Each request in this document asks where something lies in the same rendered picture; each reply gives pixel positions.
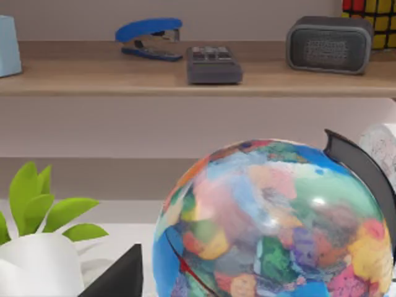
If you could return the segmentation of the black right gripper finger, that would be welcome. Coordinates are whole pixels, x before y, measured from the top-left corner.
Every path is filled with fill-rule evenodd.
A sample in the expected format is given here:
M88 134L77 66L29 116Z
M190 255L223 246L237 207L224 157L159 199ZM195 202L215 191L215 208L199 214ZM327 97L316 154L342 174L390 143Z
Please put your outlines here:
M77 297L142 297L142 245L134 244Z

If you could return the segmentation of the green plant in white pot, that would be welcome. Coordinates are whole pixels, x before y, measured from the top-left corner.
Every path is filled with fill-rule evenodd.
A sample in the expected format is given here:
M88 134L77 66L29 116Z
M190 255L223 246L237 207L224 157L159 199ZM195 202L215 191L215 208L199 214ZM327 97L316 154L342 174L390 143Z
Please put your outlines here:
M74 243L107 235L94 223L58 231L99 202L89 197L55 202L51 170L38 172L29 161L10 183L9 207L18 234L10 236L0 212L0 297L78 297L84 281Z

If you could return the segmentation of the colourful globe with black stand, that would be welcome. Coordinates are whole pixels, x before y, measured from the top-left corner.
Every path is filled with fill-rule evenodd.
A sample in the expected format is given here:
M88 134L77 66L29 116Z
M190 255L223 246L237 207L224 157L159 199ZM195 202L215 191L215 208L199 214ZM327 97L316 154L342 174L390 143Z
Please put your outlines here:
M396 192L325 133L323 149L254 139L194 163L157 219L157 296L396 297Z

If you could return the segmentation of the wooden shelf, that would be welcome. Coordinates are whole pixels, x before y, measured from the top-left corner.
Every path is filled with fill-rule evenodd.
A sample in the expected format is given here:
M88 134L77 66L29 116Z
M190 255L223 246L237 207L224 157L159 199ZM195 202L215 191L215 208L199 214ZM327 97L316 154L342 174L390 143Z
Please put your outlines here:
M23 72L0 78L4 96L396 98L396 51L375 52L364 75L294 71L281 41L230 41L239 85L192 86L186 63L120 53L110 41L22 41Z

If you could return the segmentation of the grey calculator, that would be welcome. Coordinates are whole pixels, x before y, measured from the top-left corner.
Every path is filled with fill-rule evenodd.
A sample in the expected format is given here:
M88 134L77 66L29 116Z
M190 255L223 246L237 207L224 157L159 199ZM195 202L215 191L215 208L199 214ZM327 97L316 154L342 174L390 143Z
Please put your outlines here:
M227 46L192 46L186 50L189 85L234 85L243 80L243 70Z

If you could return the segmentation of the blue stapler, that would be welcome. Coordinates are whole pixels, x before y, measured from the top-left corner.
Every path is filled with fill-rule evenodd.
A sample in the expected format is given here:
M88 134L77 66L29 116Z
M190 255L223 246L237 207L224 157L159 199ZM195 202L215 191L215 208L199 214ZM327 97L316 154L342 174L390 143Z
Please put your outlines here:
M126 55L161 61L179 61L182 54L175 53L168 45L180 40L182 20L174 17L155 17L130 22L118 28L114 34Z

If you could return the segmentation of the light blue box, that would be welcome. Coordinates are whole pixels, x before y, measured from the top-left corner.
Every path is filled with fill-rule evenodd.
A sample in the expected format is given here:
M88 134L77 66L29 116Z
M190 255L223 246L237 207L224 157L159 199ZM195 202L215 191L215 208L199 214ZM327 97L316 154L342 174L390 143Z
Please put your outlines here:
M22 63L14 18L0 15L0 77L21 72Z

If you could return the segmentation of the white speckled object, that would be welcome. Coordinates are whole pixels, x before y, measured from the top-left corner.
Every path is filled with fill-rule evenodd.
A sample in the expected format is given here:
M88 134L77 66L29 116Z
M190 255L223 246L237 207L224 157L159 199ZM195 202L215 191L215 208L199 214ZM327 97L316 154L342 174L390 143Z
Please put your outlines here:
M396 123L382 123L368 127L359 145L382 168L396 192Z

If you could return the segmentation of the grey speaker box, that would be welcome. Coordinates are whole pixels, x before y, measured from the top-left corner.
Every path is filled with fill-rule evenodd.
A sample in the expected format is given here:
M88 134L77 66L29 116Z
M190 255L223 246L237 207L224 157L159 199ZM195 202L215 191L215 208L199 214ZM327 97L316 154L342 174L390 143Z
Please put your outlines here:
M373 28L365 19L304 16L289 29L285 58L294 70L364 74Z

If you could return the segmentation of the colourful puzzle cube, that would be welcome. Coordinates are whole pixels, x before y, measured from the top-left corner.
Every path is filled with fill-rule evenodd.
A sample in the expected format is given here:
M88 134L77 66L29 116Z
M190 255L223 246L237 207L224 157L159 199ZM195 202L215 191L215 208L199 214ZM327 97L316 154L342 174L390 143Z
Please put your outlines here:
M371 23L374 50L396 50L396 0L342 0L341 16Z

